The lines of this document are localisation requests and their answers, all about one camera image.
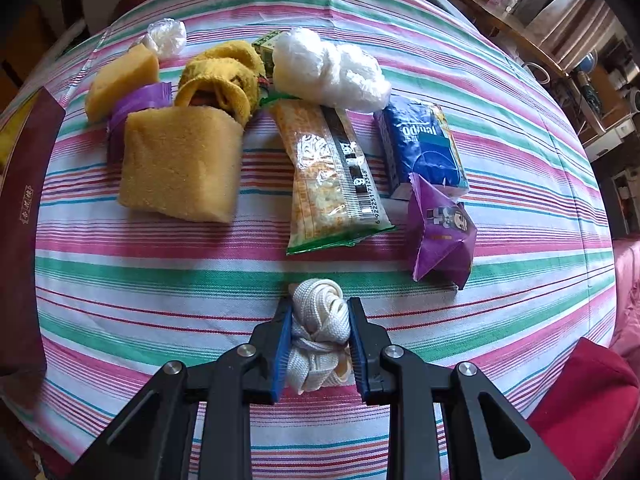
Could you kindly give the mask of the purple snack pouch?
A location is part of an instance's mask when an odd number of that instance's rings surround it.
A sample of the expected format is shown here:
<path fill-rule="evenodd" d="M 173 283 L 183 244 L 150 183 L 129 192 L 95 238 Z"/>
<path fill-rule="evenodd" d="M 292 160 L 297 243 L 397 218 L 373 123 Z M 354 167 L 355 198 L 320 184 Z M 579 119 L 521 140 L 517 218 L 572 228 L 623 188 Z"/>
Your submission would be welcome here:
<path fill-rule="evenodd" d="M 411 196 L 406 224 L 408 260 L 413 281 L 435 272 L 464 289 L 474 258 L 477 229 L 462 203 L 410 174 Z"/>

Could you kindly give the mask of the cracker snack packet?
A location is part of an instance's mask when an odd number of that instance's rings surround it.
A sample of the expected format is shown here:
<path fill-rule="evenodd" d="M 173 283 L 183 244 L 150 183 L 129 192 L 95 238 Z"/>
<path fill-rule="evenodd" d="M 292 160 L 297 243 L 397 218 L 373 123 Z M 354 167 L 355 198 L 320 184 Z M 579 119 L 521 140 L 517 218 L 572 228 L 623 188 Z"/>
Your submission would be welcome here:
<path fill-rule="evenodd" d="M 344 110 L 280 99 L 269 113 L 294 168 L 289 255 L 395 229 Z"/>

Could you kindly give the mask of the large yellow sponge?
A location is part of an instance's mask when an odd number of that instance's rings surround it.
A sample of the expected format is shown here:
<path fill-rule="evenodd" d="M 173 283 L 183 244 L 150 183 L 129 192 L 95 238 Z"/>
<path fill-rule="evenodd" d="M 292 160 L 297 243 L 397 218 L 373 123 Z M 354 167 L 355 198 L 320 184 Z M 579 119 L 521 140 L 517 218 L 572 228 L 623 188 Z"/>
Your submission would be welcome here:
<path fill-rule="evenodd" d="M 192 222 L 230 224 L 241 180 L 243 127 L 210 106 L 131 113 L 118 201 Z"/>

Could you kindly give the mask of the blue Tempo tissue pack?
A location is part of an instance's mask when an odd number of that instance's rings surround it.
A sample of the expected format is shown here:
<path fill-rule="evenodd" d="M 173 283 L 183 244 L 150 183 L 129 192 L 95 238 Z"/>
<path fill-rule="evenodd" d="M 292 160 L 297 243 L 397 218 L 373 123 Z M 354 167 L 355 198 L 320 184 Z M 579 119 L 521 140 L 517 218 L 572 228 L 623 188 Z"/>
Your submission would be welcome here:
<path fill-rule="evenodd" d="M 412 174 L 418 174 L 453 200 L 469 192 L 456 142 L 439 106 L 393 94 L 386 107 L 373 117 L 383 145 L 393 200 L 408 200 Z"/>

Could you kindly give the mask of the purple plastic bag roll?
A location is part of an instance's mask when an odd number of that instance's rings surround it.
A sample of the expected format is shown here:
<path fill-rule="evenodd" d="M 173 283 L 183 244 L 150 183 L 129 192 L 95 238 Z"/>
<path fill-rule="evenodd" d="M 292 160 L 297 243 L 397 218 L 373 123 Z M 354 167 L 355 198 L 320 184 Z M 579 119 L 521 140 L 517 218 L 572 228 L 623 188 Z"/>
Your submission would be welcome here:
<path fill-rule="evenodd" d="M 116 102 L 106 124 L 107 162 L 119 164 L 124 158 L 124 130 L 128 116 L 149 108 L 164 108 L 172 104 L 170 82 L 154 82 L 127 94 Z"/>

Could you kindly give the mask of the yellow knitted socks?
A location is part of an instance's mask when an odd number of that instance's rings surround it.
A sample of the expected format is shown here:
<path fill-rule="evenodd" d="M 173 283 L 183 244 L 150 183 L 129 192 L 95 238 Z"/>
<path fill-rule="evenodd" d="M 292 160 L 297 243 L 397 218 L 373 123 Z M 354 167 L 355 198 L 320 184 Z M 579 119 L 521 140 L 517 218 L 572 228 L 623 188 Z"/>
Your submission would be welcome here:
<path fill-rule="evenodd" d="M 226 41 L 186 63 L 174 104 L 219 108 L 245 127 L 258 109 L 265 76 L 264 62 L 247 41 Z"/>

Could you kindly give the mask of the small yellow sponge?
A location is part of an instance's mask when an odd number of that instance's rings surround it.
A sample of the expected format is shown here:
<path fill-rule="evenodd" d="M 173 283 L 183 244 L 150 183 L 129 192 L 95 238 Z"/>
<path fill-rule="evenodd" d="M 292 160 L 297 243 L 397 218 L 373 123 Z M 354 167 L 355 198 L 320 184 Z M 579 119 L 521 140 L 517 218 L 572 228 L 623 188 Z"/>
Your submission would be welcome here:
<path fill-rule="evenodd" d="M 93 79 L 85 99 L 89 122 L 100 122 L 115 104 L 134 90 L 160 81 L 160 62 L 143 44 L 136 44 L 103 66 Z"/>

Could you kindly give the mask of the small white plastic bag ball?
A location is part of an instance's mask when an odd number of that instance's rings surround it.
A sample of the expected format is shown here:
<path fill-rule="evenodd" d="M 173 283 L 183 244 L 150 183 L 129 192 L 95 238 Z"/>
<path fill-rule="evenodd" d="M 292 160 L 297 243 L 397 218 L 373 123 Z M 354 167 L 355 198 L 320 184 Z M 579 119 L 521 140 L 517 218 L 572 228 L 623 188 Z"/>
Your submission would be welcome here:
<path fill-rule="evenodd" d="M 173 18 L 162 18 L 149 24 L 141 43 L 154 53 L 160 61 L 177 56 L 188 42 L 186 25 Z"/>

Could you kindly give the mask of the large white plastic bag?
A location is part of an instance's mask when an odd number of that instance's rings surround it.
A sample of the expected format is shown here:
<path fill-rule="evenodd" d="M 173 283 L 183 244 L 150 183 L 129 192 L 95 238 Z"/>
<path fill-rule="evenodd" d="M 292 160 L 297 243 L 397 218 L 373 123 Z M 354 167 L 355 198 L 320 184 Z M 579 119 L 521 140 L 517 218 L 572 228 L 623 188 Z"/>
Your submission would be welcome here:
<path fill-rule="evenodd" d="M 378 60 L 356 44 L 336 44 L 297 27 L 277 37 L 272 51 L 277 92 L 327 107 L 373 113 L 392 86 Z"/>

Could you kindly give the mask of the green carton box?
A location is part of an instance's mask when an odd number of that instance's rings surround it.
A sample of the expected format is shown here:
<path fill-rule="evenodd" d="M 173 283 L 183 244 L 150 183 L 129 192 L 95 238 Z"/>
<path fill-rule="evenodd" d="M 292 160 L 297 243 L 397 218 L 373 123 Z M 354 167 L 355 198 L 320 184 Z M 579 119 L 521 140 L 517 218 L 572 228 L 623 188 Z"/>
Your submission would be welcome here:
<path fill-rule="evenodd" d="M 252 43 L 254 50 L 262 59 L 262 62 L 265 65 L 266 77 L 268 79 L 272 78 L 274 66 L 272 55 L 274 46 L 276 45 L 278 38 L 283 34 L 283 30 L 273 30 L 272 32 L 268 32 L 268 34 L 261 36 Z"/>

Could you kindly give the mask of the red cushion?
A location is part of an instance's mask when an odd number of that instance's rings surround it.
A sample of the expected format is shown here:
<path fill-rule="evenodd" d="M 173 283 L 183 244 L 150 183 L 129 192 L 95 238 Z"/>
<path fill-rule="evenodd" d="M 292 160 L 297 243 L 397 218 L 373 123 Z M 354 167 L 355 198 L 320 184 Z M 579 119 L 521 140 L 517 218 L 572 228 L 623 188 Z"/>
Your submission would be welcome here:
<path fill-rule="evenodd" d="M 576 479 L 599 479 L 636 421 L 639 379 L 608 348 L 582 338 L 529 426 Z"/>

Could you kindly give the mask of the dark red gold box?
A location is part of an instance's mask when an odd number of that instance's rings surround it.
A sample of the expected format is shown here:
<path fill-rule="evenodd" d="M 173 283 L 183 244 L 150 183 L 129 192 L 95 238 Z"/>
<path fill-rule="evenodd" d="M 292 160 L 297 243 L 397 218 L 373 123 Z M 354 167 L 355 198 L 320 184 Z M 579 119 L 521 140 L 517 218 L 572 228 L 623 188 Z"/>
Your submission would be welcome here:
<path fill-rule="evenodd" d="M 36 229 L 40 198 L 65 112 L 39 88 L 3 125 L 15 142 L 1 182 L 1 376 L 46 367 L 35 292 Z"/>

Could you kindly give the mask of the striped tablecloth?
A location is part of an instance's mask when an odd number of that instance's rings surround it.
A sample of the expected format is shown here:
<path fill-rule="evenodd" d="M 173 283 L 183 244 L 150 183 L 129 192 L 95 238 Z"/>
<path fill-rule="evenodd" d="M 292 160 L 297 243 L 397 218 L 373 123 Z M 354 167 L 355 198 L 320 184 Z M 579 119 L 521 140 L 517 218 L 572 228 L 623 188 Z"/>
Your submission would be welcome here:
<path fill-rule="evenodd" d="M 398 94 L 444 112 L 470 181 L 477 228 L 462 289 L 413 281 L 405 206 L 393 231 L 356 246 L 288 255 L 293 167 L 267 114 L 244 136 L 231 226 L 135 214 L 84 104 L 99 69 L 158 18 L 184 21 L 184 58 L 294 27 L 356 44 Z M 165 362 L 217 359 L 273 314 L 289 284 L 329 278 L 362 300 L 390 339 L 440 365 L 480 369 L 524 414 L 575 344 L 608 344 L 616 313 L 608 219 L 570 122 L 532 75 L 472 25 L 424 0 L 149 0 L 52 66 L 65 117 L 43 182 L 35 292 L 47 371 L 6 404 L 41 441 L 76 458 Z"/>

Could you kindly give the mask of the wooden side table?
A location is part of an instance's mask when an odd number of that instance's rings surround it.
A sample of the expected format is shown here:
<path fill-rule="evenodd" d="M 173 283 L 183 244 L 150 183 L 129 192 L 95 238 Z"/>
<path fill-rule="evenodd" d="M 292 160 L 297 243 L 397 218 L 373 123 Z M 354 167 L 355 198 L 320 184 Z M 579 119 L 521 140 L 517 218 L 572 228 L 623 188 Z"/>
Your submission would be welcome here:
<path fill-rule="evenodd" d="M 461 1 L 472 9 L 474 13 L 480 15 L 485 21 L 488 21 L 491 27 L 509 36 L 520 49 L 533 55 L 538 62 L 544 64 L 555 76 L 560 78 L 568 78 L 570 76 L 550 55 L 526 36 L 524 26 L 514 18 L 512 14 L 498 11 L 485 0 Z"/>

